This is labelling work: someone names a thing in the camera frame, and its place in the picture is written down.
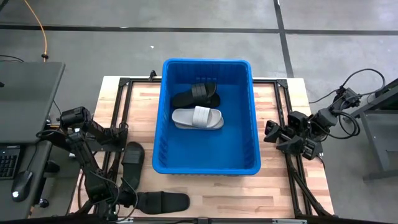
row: computer mouse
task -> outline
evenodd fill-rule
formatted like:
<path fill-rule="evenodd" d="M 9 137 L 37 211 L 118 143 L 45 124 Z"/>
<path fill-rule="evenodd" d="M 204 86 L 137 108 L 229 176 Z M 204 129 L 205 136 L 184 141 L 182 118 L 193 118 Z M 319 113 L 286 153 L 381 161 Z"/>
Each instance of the computer mouse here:
<path fill-rule="evenodd" d="M 11 198 L 15 202 L 21 202 L 27 198 L 30 191 L 33 172 L 25 170 L 16 175 L 11 187 Z"/>

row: orange cable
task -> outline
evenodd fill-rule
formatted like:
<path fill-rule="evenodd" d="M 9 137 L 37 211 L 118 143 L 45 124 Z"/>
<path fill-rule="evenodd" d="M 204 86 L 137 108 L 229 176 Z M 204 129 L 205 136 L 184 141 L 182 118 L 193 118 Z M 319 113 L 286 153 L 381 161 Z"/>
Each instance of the orange cable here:
<path fill-rule="evenodd" d="M 29 3 L 27 2 L 27 0 L 24 0 L 27 7 L 30 9 L 30 11 L 32 12 L 33 16 L 35 16 L 36 21 L 39 23 L 40 28 L 42 29 L 43 32 L 43 37 L 44 37 L 44 55 L 47 55 L 47 37 L 45 36 L 45 32 L 44 32 L 44 28 L 42 26 L 42 23 L 40 22 L 39 18 L 36 16 L 36 13 L 33 11 L 33 9 L 31 8 L 31 6 L 29 5 Z"/>

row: white slide sandal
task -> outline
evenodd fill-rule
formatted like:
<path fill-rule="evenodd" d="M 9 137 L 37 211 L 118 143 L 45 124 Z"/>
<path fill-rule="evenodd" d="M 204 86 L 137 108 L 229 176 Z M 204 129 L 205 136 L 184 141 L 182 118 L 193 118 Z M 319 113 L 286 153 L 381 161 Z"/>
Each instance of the white slide sandal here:
<path fill-rule="evenodd" d="M 224 125 L 221 111 L 196 106 L 195 109 L 176 109 L 172 119 L 181 129 L 220 129 Z"/>

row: black cable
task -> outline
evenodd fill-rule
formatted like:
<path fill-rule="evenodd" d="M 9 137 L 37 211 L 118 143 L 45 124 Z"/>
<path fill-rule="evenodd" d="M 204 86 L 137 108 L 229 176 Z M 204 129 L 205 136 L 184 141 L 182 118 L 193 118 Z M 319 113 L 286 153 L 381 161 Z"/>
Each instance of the black cable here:
<path fill-rule="evenodd" d="M 135 211 L 137 204 L 138 204 L 138 194 L 136 192 L 136 190 L 134 190 L 133 187 L 131 187 L 131 185 L 129 184 L 129 182 L 127 182 L 126 180 L 123 179 L 123 177 L 120 178 L 122 180 L 123 183 L 127 184 L 127 186 L 129 186 L 129 188 L 134 192 L 134 194 L 136 195 L 136 204 L 134 205 L 134 207 L 132 208 L 131 212 L 124 218 L 120 219 L 120 220 L 115 220 L 115 221 L 111 221 L 111 222 L 123 222 L 126 219 L 130 218 L 132 213 Z"/>
<path fill-rule="evenodd" d="M 323 169 L 325 169 L 325 162 L 323 161 L 322 157 L 319 155 L 316 155 L 316 157 L 321 161 L 321 163 L 323 165 Z"/>
<path fill-rule="evenodd" d="M 39 139 L 41 139 L 41 138 L 43 138 L 44 136 L 47 137 L 47 136 L 52 135 L 53 133 L 62 134 L 62 135 L 64 135 L 66 138 L 68 138 L 69 140 L 73 141 L 73 139 L 72 139 L 71 137 L 69 137 L 68 135 L 66 135 L 66 134 L 63 133 L 62 131 L 54 130 L 54 129 L 48 129 L 48 130 L 39 131 L 38 133 L 36 133 L 36 137 L 39 138 Z"/>
<path fill-rule="evenodd" d="M 326 96 L 321 97 L 319 100 L 315 100 L 315 101 L 308 102 L 308 103 L 309 103 L 309 104 L 318 103 L 319 101 L 321 101 L 321 100 L 325 99 L 326 97 L 330 96 L 332 93 L 336 92 L 337 90 L 338 90 L 338 89 L 332 90 L 330 93 L 328 93 Z"/>
<path fill-rule="evenodd" d="M 103 179 L 103 180 L 105 180 L 105 181 L 108 181 L 108 182 L 112 183 L 112 184 L 116 187 L 116 190 L 118 190 L 118 194 L 117 194 L 116 198 L 114 199 L 114 202 L 111 204 L 111 206 L 109 206 L 109 207 L 105 210 L 105 212 L 104 212 L 104 215 L 105 215 L 105 214 L 107 214 L 107 212 L 109 211 L 109 208 L 115 206 L 116 203 L 118 202 L 119 196 L 120 196 L 119 187 L 118 187 L 118 185 L 117 185 L 115 182 L 113 182 L 112 180 L 109 180 L 109 179 L 107 179 L 107 178 L 105 178 L 105 177 L 102 177 L 102 176 L 100 176 L 100 175 L 94 173 L 93 171 L 90 171 L 90 172 L 91 172 L 93 175 L 95 175 L 96 177 L 98 177 L 98 178 L 100 178 L 100 179 Z"/>
<path fill-rule="evenodd" d="M 0 57 L 13 58 L 13 59 L 17 59 L 17 60 L 19 60 L 20 62 L 24 62 L 22 59 L 20 59 L 20 58 L 17 58 L 17 57 L 14 57 L 14 56 L 10 56 L 10 55 L 0 55 Z"/>
<path fill-rule="evenodd" d="M 127 124 L 126 122 L 120 122 L 120 123 L 119 123 L 119 129 L 121 129 L 122 124 L 124 124 L 125 126 L 127 126 L 127 127 L 125 127 L 125 128 L 129 128 L 129 124 Z"/>
<path fill-rule="evenodd" d="M 78 206 L 79 209 L 81 209 L 81 193 L 80 193 L 80 191 L 81 191 L 81 185 L 83 183 L 84 176 L 85 176 L 85 174 L 81 173 L 81 177 L 80 177 L 79 184 L 78 184 L 78 187 L 77 187 L 77 206 Z"/>
<path fill-rule="evenodd" d="M 59 106 L 57 105 L 57 103 L 55 102 L 55 100 L 53 100 L 54 105 L 57 107 L 58 112 L 60 113 L 60 116 L 62 115 L 61 110 L 59 108 Z"/>
<path fill-rule="evenodd" d="M 386 79 L 384 78 L 384 75 L 383 75 L 381 72 L 379 72 L 379 71 L 377 71 L 376 69 L 373 69 L 373 68 L 364 68 L 364 69 L 360 69 L 360 70 L 358 70 L 358 71 L 352 73 L 351 75 L 349 75 L 349 77 L 344 81 L 344 83 L 343 83 L 340 87 L 344 87 L 344 86 L 346 85 L 346 83 L 348 82 L 348 80 L 350 80 L 350 78 L 352 78 L 354 75 L 356 75 L 356 74 L 358 74 L 358 73 L 361 73 L 361 72 L 364 72 L 364 71 L 372 71 L 372 72 L 377 73 L 377 74 L 381 77 L 381 79 L 382 79 L 382 87 L 378 88 L 377 90 L 371 91 L 371 92 L 369 92 L 369 93 L 357 94 L 357 95 L 355 95 L 355 96 L 352 96 L 352 97 L 347 98 L 346 100 L 349 100 L 350 98 L 354 98 L 354 97 L 361 97 L 361 96 L 370 95 L 370 94 L 372 94 L 372 93 L 376 93 L 376 92 L 382 90 L 382 89 L 385 87 L 385 85 L 386 85 Z M 319 101 L 325 99 L 326 97 L 328 97 L 329 95 L 331 95 L 333 92 L 335 92 L 335 91 L 337 91 L 337 90 L 333 90 L 332 92 L 330 92 L 330 93 L 327 94 L 326 96 L 320 98 L 319 100 L 316 100 L 316 101 L 313 101 L 313 102 L 309 102 L 309 103 L 317 103 L 317 102 L 319 102 Z"/>
<path fill-rule="evenodd" d="M 36 156 L 36 152 L 37 152 L 37 144 L 38 144 L 39 142 L 37 142 L 37 143 L 35 144 L 35 152 L 33 153 L 33 156 L 32 156 L 32 158 L 30 158 L 30 161 L 29 161 L 29 164 L 28 164 L 28 165 L 27 165 L 27 167 L 26 167 L 26 170 L 29 170 L 29 168 L 30 168 L 30 165 L 32 164 L 32 161 L 33 161 L 34 157 Z"/>
<path fill-rule="evenodd" d="M 323 139 L 321 139 L 319 142 L 323 142 L 328 138 L 329 135 L 326 135 Z"/>
<path fill-rule="evenodd" d="M 20 60 L 0 60 L 0 62 L 19 62 L 19 63 L 22 63 Z"/>
<path fill-rule="evenodd" d="M 357 135 L 359 135 L 361 133 L 361 127 L 359 126 L 358 121 L 353 116 L 351 116 L 349 113 L 346 113 L 344 111 L 335 111 L 334 113 L 339 115 L 338 119 L 339 119 L 339 122 L 340 122 L 340 126 L 341 126 L 341 128 L 343 129 L 343 131 L 346 134 L 348 134 L 349 136 L 353 137 L 353 136 L 357 136 Z M 341 117 L 342 116 L 345 116 L 346 118 L 350 119 L 353 122 L 354 131 L 352 133 L 347 132 L 347 130 L 345 130 L 345 128 L 343 127 L 343 125 L 341 123 Z"/>
<path fill-rule="evenodd" d="M 180 220 L 176 222 L 170 222 L 170 223 L 150 223 L 150 224 L 179 224 L 179 223 L 198 223 L 198 220 L 193 219 L 193 220 Z"/>
<path fill-rule="evenodd" d="M 118 206 L 118 212 L 116 212 L 116 215 L 119 215 L 120 212 L 120 204 L 116 204 Z"/>
<path fill-rule="evenodd" d="M 356 120 L 355 118 L 353 118 L 351 115 L 347 116 L 347 118 L 349 118 L 353 123 L 358 124 L 357 120 Z M 329 135 L 330 137 L 335 138 L 335 139 L 349 139 L 349 138 L 355 136 L 354 134 L 356 134 L 355 132 L 356 132 L 357 130 L 360 131 L 360 129 L 359 129 L 359 124 L 358 124 L 358 125 L 355 124 L 356 129 L 354 129 L 354 132 L 353 132 L 353 133 L 351 133 L 349 136 L 339 137 L 339 136 L 334 136 L 334 135 L 330 134 L 328 131 L 325 131 L 318 123 L 313 122 L 313 121 L 311 121 L 311 123 L 314 124 L 314 125 L 316 125 L 316 126 L 318 126 L 318 128 L 319 128 L 323 133 L 325 133 L 325 134 L 327 134 L 327 135 Z"/>

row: black floor line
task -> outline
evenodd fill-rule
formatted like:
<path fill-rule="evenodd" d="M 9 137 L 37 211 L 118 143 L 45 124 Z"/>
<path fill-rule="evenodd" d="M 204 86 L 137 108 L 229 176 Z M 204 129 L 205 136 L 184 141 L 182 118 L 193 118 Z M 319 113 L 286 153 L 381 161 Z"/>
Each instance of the black floor line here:
<path fill-rule="evenodd" d="M 250 28 L 176 28 L 176 27 L 96 27 L 96 26 L 43 26 L 49 31 L 87 31 L 87 32 L 203 32 L 203 33 L 243 33 L 243 34 L 277 34 L 278 29 Z M 35 25 L 0 24 L 0 29 L 40 30 Z"/>
<path fill-rule="evenodd" d="M 286 34 L 308 35 L 398 35 L 398 30 L 300 30 L 286 29 Z"/>
<path fill-rule="evenodd" d="M 284 56 L 286 75 L 287 75 L 287 78 L 294 78 L 292 62 L 290 61 L 289 48 L 287 46 L 284 22 L 282 19 L 282 13 L 280 11 L 280 6 L 279 6 L 278 0 L 274 0 L 274 7 L 275 7 L 275 13 L 276 13 L 276 20 L 277 20 L 278 28 L 279 28 L 279 37 L 280 37 L 280 44 L 282 46 L 282 54 Z"/>
<path fill-rule="evenodd" d="M 0 29 L 40 30 L 37 25 L 2 24 Z M 183 27 L 110 27 L 110 26 L 68 26 L 47 25 L 49 31 L 87 31 L 87 32 L 214 32 L 243 34 L 279 34 L 280 29 L 268 28 L 183 28 Z M 398 30 L 318 30 L 318 29 L 283 29 L 285 34 L 308 35 L 398 35 Z"/>

